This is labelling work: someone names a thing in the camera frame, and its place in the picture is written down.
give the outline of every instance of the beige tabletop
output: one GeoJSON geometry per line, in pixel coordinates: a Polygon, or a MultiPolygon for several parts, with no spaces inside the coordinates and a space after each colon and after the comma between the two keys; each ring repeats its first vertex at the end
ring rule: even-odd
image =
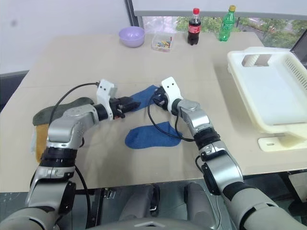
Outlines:
{"type": "MultiPolygon", "coordinates": [[[[0,115],[0,192],[25,192],[38,165],[31,154],[32,117],[54,105],[75,85],[107,79],[118,86],[117,97],[130,96],[172,76],[184,98],[197,101],[238,161],[243,174],[271,173],[306,168],[304,150],[263,152],[257,139],[268,135],[252,125],[232,76],[226,54],[249,46],[262,46],[254,33],[233,33],[228,42],[214,34],[200,34],[197,46],[183,34],[174,39],[170,53],[151,50],[152,35],[138,48],[123,46],[117,35],[80,35],[55,39],[29,71],[0,115]]],[[[87,96],[96,101],[95,86],[70,94],[65,102],[87,96]]],[[[174,118],[152,105],[159,123],[174,118]]],[[[76,164],[89,188],[145,184],[201,178],[194,159],[195,143],[175,147],[130,149],[125,137],[135,127],[150,125],[147,110],[127,114],[125,119],[103,121],[88,131],[76,164]]],[[[186,126],[179,129],[188,137],[186,126]]],[[[81,188],[78,178],[74,177],[81,188]]]]}

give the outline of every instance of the purple bowl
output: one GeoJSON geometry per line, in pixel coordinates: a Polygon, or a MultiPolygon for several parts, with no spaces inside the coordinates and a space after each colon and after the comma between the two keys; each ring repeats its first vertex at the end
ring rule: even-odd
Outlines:
{"type": "Polygon", "coordinates": [[[128,47],[138,47],[144,43],[145,31],[138,26],[130,26],[119,32],[119,38],[128,47]]]}

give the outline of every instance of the green plastic bottle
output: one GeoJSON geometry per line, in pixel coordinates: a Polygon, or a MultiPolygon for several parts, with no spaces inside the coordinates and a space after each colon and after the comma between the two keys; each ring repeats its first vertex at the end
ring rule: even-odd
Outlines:
{"type": "Polygon", "coordinates": [[[230,36],[230,32],[235,24],[235,10],[236,6],[231,5],[229,7],[228,14],[223,17],[223,22],[221,25],[221,30],[219,33],[219,40],[226,42],[230,36]]]}

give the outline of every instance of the bottle cap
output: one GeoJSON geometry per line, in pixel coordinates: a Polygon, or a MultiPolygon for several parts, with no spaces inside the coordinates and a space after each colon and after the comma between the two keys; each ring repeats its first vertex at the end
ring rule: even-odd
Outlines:
{"type": "Polygon", "coordinates": [[[236,6],[235,5],[230,5],[229,11],[235,12],[235,10],[236,10],[236,6]]]}
{"type": "Polygon", "coordinates": [[[193,9],[193,14],[200,14],[200,9],[199,8],[194,8],[193,9]]]}

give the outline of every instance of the coca-cola bottle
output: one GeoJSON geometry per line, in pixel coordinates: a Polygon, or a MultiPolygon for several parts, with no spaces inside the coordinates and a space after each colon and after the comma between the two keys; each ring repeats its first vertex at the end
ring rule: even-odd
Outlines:
{"type": "Polygon", "coordinates": [[[193,9],[193,17],[189,21],[188,43],[191,45],[198,43],[198,36],[201,31],[200,9],[193,9]]]}

